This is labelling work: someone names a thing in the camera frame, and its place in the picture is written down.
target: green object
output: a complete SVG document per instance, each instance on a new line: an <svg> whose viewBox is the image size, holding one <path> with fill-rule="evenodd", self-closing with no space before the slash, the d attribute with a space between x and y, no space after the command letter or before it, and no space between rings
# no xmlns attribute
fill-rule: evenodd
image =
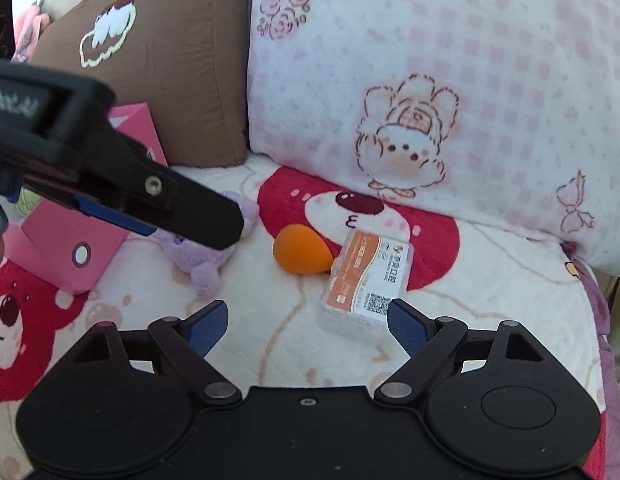
<svg viewBox="0 0 620 480"><path fill-rule="evenodd" d="M17 211L21 216L26 217L34 211L40 200L41 197L38 194L22 187L17 200Z"/></svg>

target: pink bow drawing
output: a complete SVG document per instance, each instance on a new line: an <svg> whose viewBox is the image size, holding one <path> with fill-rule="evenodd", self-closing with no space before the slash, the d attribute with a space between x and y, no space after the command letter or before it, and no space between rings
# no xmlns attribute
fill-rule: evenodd
<svg viewBox="0 0 620 480"><path fill-rule="evenodd" d="M594 216L579 209L585 201L585 185L586 177L579 170L576 178L556 190L557 200L565 207L565 217L561 222L564 233L575 233L583 226L594 227Z"/></svg>

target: black robotic gripper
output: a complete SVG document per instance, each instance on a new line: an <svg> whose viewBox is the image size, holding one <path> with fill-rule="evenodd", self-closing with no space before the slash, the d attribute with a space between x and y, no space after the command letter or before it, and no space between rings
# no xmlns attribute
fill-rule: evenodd
<svg viewBox="0 0 620 480"><path fill-rule="evenodd" d="M97 323L18 411L29 480L588 478L599 411L518 322L468 330L394 300L388 326L410 358L373 398L353 386L243 399L204 359L227 326L222 301L147 330ZM486 362L460 373L466 360Z"/></svg>

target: brown cushion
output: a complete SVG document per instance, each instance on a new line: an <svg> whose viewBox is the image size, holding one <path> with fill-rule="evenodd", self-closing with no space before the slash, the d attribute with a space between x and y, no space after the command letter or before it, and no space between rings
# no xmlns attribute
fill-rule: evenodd
<svg viewBox="0 0 620 480"><path fill-rule="evenodd" d="M248 8L83 0L46 29L31 63L100 79L119 105L148 103L169 164L234 166L246 154Z"/></svg>

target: pink plush object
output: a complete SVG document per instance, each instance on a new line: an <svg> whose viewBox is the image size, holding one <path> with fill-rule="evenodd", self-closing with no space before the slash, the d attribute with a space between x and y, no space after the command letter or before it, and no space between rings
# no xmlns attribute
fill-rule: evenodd
<svg viewBox="0 0 620 480"><path fill-rule="evenodd" d="M243 198L234 191L225 191L222 195L239 204L244 215L244 230L241 238L246 237L259 219L258 204L253 200ZM189 273L200 296L210 296L218 290L221 284L219 267L228 260L236 247L234 245L223 251L215 251L161 230L154 234L154 238L161 244L174 264L183 272Z"/></svg>
<svg viewBox="0 0 620 480"><path fill-rule="evenodd" d="M37 46L39 37L50 24L50 16L42 14L38 6L30 6L14 19L15 52L12 60L27 63Z"/></svg>

